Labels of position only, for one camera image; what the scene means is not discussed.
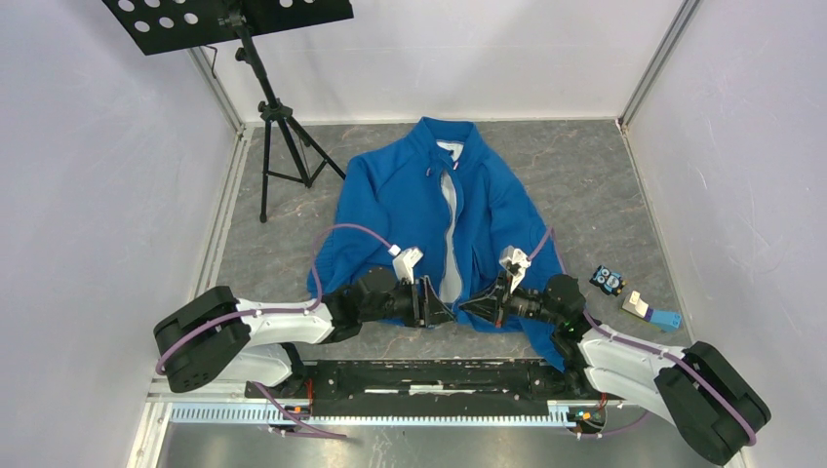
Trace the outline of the blue zip-up jacket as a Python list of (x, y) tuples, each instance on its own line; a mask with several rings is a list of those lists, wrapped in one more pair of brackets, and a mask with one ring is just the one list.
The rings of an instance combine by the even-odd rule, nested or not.
[(416, 247), (415, 274), (457, 310), (495, 281), (507, 247), (532, 258), (522, 286), (544, 289), (561, 272), (546, 231), (522, 182), (475, 124), (424, 117), (403, 138), (349, 162), (335, 230), (306, 285), (330, 292), (389, 267), (390, 245)]

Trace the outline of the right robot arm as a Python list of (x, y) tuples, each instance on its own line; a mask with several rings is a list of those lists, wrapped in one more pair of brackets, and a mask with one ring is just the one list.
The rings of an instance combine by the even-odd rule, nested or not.
[(514, 287), (502, 273), (459, 307), (495, 326), (512, 317), (552, 325), (549, 341), (571, 395), (601, 393), (636, 405), (671, 423), (711, 463), (725, 465), (756, 444), (771, 420), (768, 405), (715, 346), (670, 347), (616, 331), (589, 314), (569, 275), (551, 277), (539, 291)]

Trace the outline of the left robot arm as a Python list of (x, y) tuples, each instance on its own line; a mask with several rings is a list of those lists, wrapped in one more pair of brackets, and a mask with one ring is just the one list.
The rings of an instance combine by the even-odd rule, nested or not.
[(382, 267), (319, 301), (255, 302), (217, 286), (155, 326), (160, 353), (156, 371), (166, 376), (174, 393), (231, 379), (257, 381), (290, 398), (306, 384), (306, 371), (293, 348), (297, 343), (341, 342), (367, 322), (431, 328), (454, 318), (428, 277), (399, 280)]

